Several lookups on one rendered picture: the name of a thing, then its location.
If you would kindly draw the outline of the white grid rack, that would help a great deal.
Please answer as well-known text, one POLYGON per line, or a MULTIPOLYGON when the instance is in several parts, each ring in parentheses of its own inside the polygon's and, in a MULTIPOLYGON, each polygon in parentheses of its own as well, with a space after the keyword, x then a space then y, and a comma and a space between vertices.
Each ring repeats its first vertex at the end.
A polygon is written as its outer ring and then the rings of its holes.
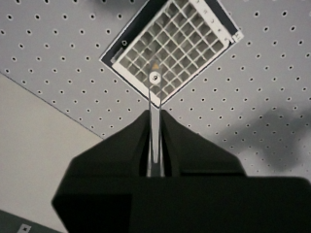
POLYGON ((162 104, 233 42, 204 0, 167 0, 113 68, 149 98, 148 72, 157 59, 162 104))

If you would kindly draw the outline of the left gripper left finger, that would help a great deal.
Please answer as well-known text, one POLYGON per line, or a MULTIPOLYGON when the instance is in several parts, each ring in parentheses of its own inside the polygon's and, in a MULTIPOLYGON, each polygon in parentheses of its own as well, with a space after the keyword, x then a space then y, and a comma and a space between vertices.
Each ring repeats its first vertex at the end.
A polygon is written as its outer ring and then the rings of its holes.
POLYGON ((150 110, 145 110, 125 128, 73 157, 62 179, 80 174, 148 177, 149 154, 150 110))

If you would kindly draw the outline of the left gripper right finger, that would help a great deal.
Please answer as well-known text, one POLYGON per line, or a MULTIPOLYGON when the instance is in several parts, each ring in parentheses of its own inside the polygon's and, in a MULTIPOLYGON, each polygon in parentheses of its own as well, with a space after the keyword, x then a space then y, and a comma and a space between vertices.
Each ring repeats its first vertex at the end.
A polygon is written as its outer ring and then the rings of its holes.
POLYGON ((161 110, 161 153, 163 177, 248 176, 237 156, 188 129, 166 110, 161 110))

